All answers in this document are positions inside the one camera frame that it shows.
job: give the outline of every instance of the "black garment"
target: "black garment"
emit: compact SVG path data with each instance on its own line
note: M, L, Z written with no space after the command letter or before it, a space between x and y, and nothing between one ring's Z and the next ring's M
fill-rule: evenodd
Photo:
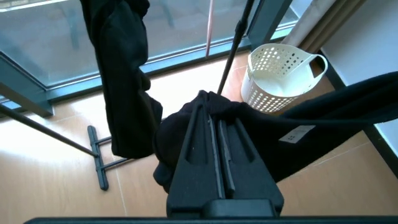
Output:
M305 101L281 116L270 116L246 103L215 93L199 95L160 125L155 153L160 163L154 178L166 192L177 165L194 104L204 100L213 119L239 118L276 182L294 174L339 146L366 126L398 118L398 72L388 73ZM297 127L308 128L297 143L280 141Z
M162 105L145 91L150 81L140 70L148 59L142 18L148 0L81 0L88 35L103 83L112 152L126 158L153 153L152 138Z

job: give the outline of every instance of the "brown curtain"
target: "brown curtain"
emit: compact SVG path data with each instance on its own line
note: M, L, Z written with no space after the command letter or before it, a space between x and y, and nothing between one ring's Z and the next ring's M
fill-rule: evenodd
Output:
M313 0L282 41L315 53L344 24L365 0Z

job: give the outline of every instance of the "black baseboard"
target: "black baseboard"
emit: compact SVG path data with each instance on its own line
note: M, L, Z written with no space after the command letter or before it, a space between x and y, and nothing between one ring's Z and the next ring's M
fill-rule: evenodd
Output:
M326 71L325 75L326 77L328 77L330 83L333 85L335 90L339 90L346 86L341 80L340 76L336 73L335 69L330 65L330 63L328 64L328 70ZM369 140L377 149L386 164L390 167L391 171L398 178L398 157L392 151L386 140L384 140L384 138L380 135L380 132L374 125L364 129L363 131L368 136Z

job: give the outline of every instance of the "white label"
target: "white label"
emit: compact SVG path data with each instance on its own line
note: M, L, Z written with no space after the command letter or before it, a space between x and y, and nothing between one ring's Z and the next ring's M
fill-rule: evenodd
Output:
M298 143L300 139L302 139L305 134L307 134L309 131L311 131L315 125L301 125L293 130L291 130L289 133L287 133L285 136L281 137L279 140L284 141L284 142L289 142L289 143Z

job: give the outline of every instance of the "perforated basket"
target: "perforated basket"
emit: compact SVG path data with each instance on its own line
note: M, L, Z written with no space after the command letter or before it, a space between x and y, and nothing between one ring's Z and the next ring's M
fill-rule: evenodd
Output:
M309 63L321 57L324 71L313 76ZM273 113L311 90L325 74L328 63L285 44L264 44L248 58L241 95L244 102L263 113Z

